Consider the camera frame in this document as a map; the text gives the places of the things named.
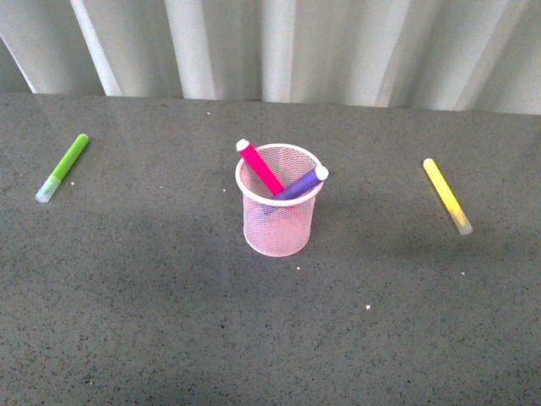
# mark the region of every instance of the white marker cap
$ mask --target white marker cap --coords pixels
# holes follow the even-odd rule
[[[238,151],[238,152],[244,151],[246,148],[248,148],[248,145],[250,145],[249,141],[248,141],[248,140],[245,140],[244,138],[242,138],[242,139],[237,143],[237,151]]]
[[[323,182],[329,176],[329,169],[326,167],[315,167],[315,176]]]

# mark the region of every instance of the marker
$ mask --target marker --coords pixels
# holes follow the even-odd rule
[[[326,167],[315,167],[301,178],[287,186],[282,192],[274,196],[273,200],[291,200],[308,192],[313,187],[327,179],[329,170]]]
[[[69,169],[74,165],[75,161],[81,152],[88,144],[88,137],[85,134],[81,134],[77,137],[75,142],[69,147],[63,158],[58,163],[57,167],[51,173],[51,176],[47,178],[41,189],[36,194],[36,200],[40,203],[47,203],[60,183],[63,181]]]
[[[456,197],[453,195],[453,192],[451,192],[449,185],[436,166],[436,162],[434,162],[432,158],[427,158],[423,161],[423,167],[436,188],[438,195],[440,195],[447,211],[451,215],[453,222],[455,222],[456,228],[458,228],[460,234],[470,234],[473,231],[472,224],[470,224],[464,211],[462,211]]]
[[[276,175],[247,140],[240,140],[237,143],[237,151],[273,195],[278,195],[284,190]]]

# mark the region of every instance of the gray countertop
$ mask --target gray countertop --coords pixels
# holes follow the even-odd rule
[[[541,117],[1,94],[0,124],[0,404],[541,401]],[[296,255],[243,238],[241,138],[331,171]]]

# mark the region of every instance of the pen holder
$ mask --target pen holder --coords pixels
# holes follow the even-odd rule
[[[292,184],[321,162],[295,145],[269,144],[256,148],[284,186]],[[243,192],[244,237],[256,251],[268,256],[299,252],[309,241],[315,196],[323,182],[292,200],[272,200],[272,194],[241,159],[235,171]]]

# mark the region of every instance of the pink marker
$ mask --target pink marker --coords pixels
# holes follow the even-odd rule
[[[260,154],[257,153],[254,146],[247,140],[240,140],[237,143],[237,151],[254,170],[255,174],[260,177],[263,184],[265,184],[267,189],[270,190],[273,195],[278,195],[284,190],[284,187],[281,185],[278,178],[269,167],[267,167],[267,164],[263,161]]]

